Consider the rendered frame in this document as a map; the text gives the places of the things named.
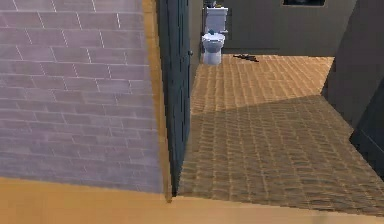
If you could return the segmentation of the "flat black object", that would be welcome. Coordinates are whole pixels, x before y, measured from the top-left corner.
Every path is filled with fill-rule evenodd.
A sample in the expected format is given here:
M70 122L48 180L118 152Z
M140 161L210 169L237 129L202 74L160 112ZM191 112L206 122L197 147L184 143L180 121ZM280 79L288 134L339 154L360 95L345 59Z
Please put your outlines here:
M249 54L238 54L238 55L233 55L233 57L243 59L243 60L252 61L252 62L259 62L255 56L249 55Z

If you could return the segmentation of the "dark framed wall picture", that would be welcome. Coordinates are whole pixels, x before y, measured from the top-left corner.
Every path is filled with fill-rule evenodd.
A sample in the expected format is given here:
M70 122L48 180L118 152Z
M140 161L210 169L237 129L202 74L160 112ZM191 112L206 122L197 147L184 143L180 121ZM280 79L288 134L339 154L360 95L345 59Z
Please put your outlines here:
M326 0L283 0L286 6L324 6Z

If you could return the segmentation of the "dark grey room door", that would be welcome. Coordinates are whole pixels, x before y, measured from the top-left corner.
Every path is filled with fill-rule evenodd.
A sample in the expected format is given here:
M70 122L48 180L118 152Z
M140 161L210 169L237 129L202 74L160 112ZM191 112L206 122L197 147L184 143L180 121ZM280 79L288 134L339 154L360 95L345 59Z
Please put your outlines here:
M189 0L157 0L172 196L178 194L190 131Z

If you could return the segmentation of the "dark grey cabinet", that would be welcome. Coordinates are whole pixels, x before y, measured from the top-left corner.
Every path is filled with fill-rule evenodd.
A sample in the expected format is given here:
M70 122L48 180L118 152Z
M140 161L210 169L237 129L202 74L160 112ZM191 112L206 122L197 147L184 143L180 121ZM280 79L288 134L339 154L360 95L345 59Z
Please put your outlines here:
M384 78L351 134L350 142L384 181Z

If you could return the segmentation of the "white toilet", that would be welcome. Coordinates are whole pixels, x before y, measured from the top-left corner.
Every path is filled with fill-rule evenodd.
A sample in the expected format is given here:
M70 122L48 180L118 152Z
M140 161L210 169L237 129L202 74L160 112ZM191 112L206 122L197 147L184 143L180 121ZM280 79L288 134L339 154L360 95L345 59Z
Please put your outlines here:
M228 9L214 7L206 9L205 33L202 35L204 47L203 63L218 65L221 63L221 50L225 42L226 18Z

